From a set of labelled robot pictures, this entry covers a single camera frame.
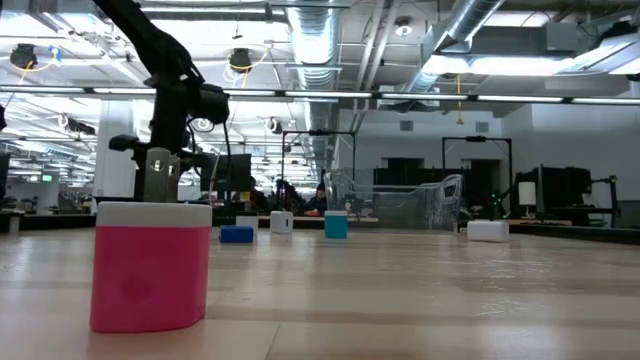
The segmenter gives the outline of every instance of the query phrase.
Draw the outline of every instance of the ventilation duct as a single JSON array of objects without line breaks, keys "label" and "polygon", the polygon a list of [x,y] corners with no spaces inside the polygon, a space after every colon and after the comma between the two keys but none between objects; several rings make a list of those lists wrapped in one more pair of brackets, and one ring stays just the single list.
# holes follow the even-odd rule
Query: ventilation duct
[{"label": "ventilation duct", "polygon": [[446,22],[429,29],[426,37],[425,63],[423,69],[418,71],[402,91],[427,92],[442,74],[424,71],[424,65],[431,55],[447,48],[448,52],[466,53],[471,49],[471,38],[480,30],[482,25],[502,5],[504,0],[458,0],[451,11],[451,16]]},{"label": "ventilation duct", "polygon": [[[301,65],[331,65],[336,51],[338,14],[335,9],[302,7],[288,8],[291,24],[291,41],[296,63]],[[332,90],[336,72],[329,69],[303,68],[298,70],[300,87],[303,90]],[[332,114],[332,104],[309,101],[305,103],[305,122],[308,130],[327,129]],[[326,139],[311,138],[312,156],[326,158]],[[324,164],[316,162],[316,171]]]}]

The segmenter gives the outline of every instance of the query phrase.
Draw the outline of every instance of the white block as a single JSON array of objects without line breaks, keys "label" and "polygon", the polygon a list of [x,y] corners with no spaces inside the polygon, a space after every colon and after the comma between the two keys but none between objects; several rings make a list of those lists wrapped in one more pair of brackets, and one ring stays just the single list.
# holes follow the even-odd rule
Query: white block
[{"label": "white block", "polygon": [[277,234],[291,234],[293,232],[293,213],[272,211],[270,230]]},{"label": "white block", "polygon": [[509,241],[509,223],[506,221],[474,220],[467,224],[467,239],[475,241]]},{"label": "white block", "polygon": [[236,216],[236,226],[251,226],[253,228],[253,239],[258,238],[258,215]]}]

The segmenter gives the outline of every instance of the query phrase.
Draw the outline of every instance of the computer monitor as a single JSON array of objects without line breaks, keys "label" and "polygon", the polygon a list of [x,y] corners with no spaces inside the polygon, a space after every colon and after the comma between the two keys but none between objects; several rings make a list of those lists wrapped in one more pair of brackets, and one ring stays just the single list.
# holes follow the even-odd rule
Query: computer monitor
[{"label": "computer monitor", "polygon": [[[211,161],[203,166],[200,177],[200,191],[209,191],[211,175],[216,163],[217,155],[209,154]],[[249,191],[251,190],[251,154],[231,155],[231,169],[227,172],[227,155],[221,155],[218,168],[213,177],[212,190],[217,191]],[[230,176],[230,185],[227,184],[227,174]]]}]

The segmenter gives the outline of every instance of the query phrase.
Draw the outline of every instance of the ceiling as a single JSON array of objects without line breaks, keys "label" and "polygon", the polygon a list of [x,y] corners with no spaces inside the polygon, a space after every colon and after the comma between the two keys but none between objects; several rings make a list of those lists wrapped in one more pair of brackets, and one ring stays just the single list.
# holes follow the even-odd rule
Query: ceiling
[{"label": "ceiling", "polygon": [[[360,61],[365,52],[367,24],[375,8],[375,1],[353,1],[350,8],[340,10],[338,35],[338,64],[340,71],[337,89],[353,90],[360,68]],[[522,0],[506,1],[485,24],[485,26],[539,27],[551,21],[562,22],[595,20],[612,16],[614,13],[632,11],[637,1],[544,1]],[[144,6],[181,6],[185,2],[167,0],[163,2],[144,1]],[[198,2],[199,6],[221,6],[220,1]],[[420,44],[422,44],[429,25],[446,19],[450,14],[453,1],[404,1],[397,11],[396,18],[408,17],[412,32],[399,36],[391,32],[383,53],[383,64],[375,74],[373,87],[380,85],[398,85],[407,82],[420,68]],[[235,3],[235,8],[243,5]],[[126,37],[108,21],[101,21],[97,16],[76,15],[65,16],[64,24],[52,24],[43,20],[42,16],[20,11],[7,11],[10,4],[5,4],[0,21],[0,78],[2,84],[21,85],[68,85],[68,86],[131,86],[141,87],[142,81],[149,77],[145,67],[135,55],[135,49]],[[155,20],[162,30],[172,34],[191,53],[195,64],[199,67],[207,82],[224,88],[270,88],[295,89],[299,87],[297,73],[291,68],[295,64],[294,51],[291,45],[291,30],[287,24],[273,22],[236,22],[236,21],[187,21],[178,16],[175,20]],[[25,73],[9,62],[9,55],[18,43],[36,45],[35,53],[39,65],[36,72]],[[255,65],[247,74],[237,74],[228,68],[228,56],[233,48],[250,49],[250,57]],[[59,61],[51,60],[59,53]],[[590,74],[582,76],[497,76],[462,74],[441,76],[435,86],[440,92],[474,94],[518,94],[518,95],[589,95],[616,96],[627,91],[628,80],[624,76],[608,74]],[[0,93],[0,102],[7,104],[12,94]],[[341,101],[339,106],[351,109],[351,101]],[[473,103],[465,105],[464,111],[471,116],[476,112],[491,112],[488,117],[502,117],[516,109],[510,104]],[[145,140],[149,137],[148,122],[152,117],[153,106],[150,101],[136,100],[135,118],[140,121],[139,136]],[[431,109],[443,114],[457,110],[455,102],[441,103]],[[100,99],[43,97],[26,94],[15,95],[7,109],[8,129],[5,134],[36,138],[74,138],[77,134],[66,131],[63,126],[65,117],[74,118],[99,129],[101,111]],[[231,103],[230,137],[236,143],[242,141],[246,145],[235,145],[232,152],[250,151],[255,157],[276,157],[281,152],[279,146],[281,136],[269,131],[270,121],[280,122],[285,129],[307,130],[305,123],[305,106],[301,102],[232,102]],[[368,116],[370,125],[363,123],[362,136],[382,137],[387,126],[382,118],[390,119],[395,115],[381,114]],[[341,116],[343,121],[350,122],[349,116]],[[212,132],[197,133],[197,141],[205,151],[219,152],[223,139],[219,127]],[[17,153],[16,157],[41,158],[49,152],[61,161],[71,157],[85,166],[94,166],[96,138],[84,136],[82,142],[47,142],[38,141],[26,145],[27,142],[4,141],[7,149]],[[302,144],[304,138],[297,139]],[[294,146],[293,154],[299,156],[298,165],[288,165],[287,172],[300,175],[300,182],[313,181],[317,175],[310,170],[313,162],[306,147]],[[42,161],[27,164],[12,162],[14,167],[42,166]],[[86,176],[67,177],[65,180],[79,184],[91,181],[90,171]],[[276,172],[265,171],[267,177]]]}]

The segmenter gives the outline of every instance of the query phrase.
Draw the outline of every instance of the pink cup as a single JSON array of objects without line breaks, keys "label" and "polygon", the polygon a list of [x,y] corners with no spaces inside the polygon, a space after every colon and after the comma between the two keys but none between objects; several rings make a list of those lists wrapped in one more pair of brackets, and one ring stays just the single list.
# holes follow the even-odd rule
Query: pink cup
[{"label": "pink cup", "polygon": [[198,322],[210,239],[210,206],[100,203],[91,330],[148,332]]}]

